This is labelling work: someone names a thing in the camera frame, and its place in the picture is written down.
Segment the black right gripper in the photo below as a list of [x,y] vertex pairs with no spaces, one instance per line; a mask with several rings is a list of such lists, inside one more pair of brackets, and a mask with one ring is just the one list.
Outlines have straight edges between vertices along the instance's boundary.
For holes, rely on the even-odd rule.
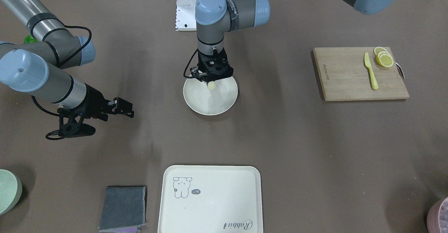
[[108,115],[125,115],[134,118],[133,104],[115,97],[107,100],[97,89],[86,85],[86,95],[79,106],[68,109],[59,107],[59,129],[46,134],[48,140],[62,140],[64,138],[86,137],[96,132],[96,129],[84,123],[85,119],[108,120]]

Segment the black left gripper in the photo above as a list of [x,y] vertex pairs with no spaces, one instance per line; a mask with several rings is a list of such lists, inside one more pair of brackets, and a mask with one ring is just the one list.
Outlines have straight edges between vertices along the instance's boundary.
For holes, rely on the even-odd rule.
[[197,66],[189,69],[192,78],[209,83],[233,76],[234,69],[228,62],[225,49],[220,52],[215,50],[212,55],[203,54],[198,49],[195,53],[198,55],[198,63]]

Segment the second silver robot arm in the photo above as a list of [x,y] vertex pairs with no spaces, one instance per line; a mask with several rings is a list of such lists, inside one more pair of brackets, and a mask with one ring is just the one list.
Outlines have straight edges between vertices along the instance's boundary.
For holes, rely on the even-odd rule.
[[[355,11],[376,14],[394,0],[343,0]],[[233,78],[224,49],[224,35],[265,24],[270,19],[269,0],[195,0],[197,48],[192,57],[197,65],[186,65],[183,77],[184,99],[202,115],[218,115],[232,107],[237,99]]]

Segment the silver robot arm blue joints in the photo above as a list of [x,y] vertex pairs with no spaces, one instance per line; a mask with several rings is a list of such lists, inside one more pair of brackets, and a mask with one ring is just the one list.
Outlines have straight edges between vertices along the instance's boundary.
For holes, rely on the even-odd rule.
[[27,27],[34,43],[1,42],[1,82],[53,104],[73,109],[88,85],[65,72],[94,61],[91,36],[74,36],[40,0],[1,0]]

